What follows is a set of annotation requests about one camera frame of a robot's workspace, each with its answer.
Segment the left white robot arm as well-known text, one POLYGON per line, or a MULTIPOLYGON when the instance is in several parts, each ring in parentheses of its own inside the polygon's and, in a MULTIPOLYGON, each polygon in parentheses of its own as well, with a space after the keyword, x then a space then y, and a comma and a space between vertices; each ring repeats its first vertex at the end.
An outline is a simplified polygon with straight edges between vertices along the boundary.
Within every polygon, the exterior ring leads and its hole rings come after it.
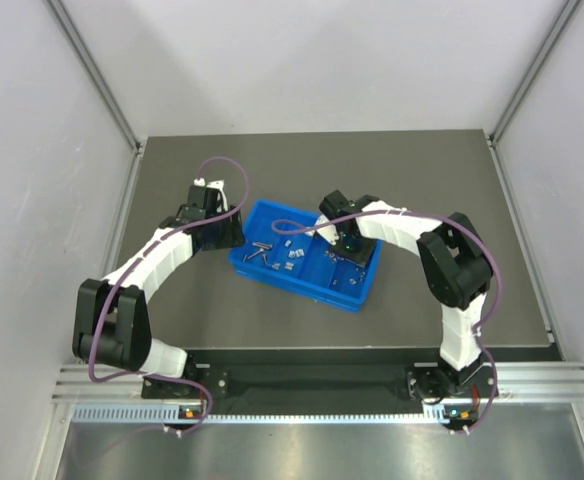
POLYGON ((244 244, 240 207, 228 203, 224 182, 195 179, 177 213, 123 266, 80 285, 73 355, 124 371, 181 378, 188 354, 153 337, 148 303, 197 253, 244 244))

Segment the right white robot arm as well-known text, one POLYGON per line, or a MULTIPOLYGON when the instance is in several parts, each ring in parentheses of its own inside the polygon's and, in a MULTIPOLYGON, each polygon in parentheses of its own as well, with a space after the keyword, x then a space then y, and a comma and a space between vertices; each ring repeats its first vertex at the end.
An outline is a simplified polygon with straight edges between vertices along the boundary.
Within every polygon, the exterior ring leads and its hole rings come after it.
POLYGON ((436 385, 441 393, 460 392, 480 368, 474 327, 493 275, 467 216, 456 212, 446 221, 411 216, 376 197, 352 201, 338 190, 324 197, 319 211, 316 233, 331 252, 360 267, 368 265, 379 242, 418 256, 427 286, 442 308, 436 385))

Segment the blue compartment bin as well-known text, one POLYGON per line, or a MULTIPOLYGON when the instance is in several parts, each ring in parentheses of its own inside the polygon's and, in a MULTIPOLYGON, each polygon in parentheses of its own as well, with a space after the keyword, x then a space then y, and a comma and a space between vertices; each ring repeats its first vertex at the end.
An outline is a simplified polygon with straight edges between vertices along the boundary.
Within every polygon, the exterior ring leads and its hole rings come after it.
POLYGON ((318 219, 318 215, 265 199, 257 201, 243 223, 246 243, 232 249, 229 254, 229 261, 235 271, 247 278, 343 310, 359 311, 374 283, 381 247, 376 247, 366 266, 356 265, 335 253, 333 257, 336 261, 332 262, 330 256, 326 255, 326 251, 330 251, 330 244, 320 235, 280 235, 271 229, 271 223, 278 219, 293 220, 303 226, 309 226, 318 219), (288 239, 292 243, 285 247, 284 242, 288 239), (253 242, 273 245, 272 249, 265 249, 263 253, 268 255, 269 265, 263 263, 263 254, 243 261, 246 255, 259 249, 252 245, 253 242), (303 249, 305 255, 290 258, 289 252, 298 249, 303 249), (292 262, 294 267, 286 269, 286 262, 292 262), (280 263, 280 268, 273 269, 271 267, 273 263, 280 263), (355 279, 356 284, 351 284, 350 279, 355 279))

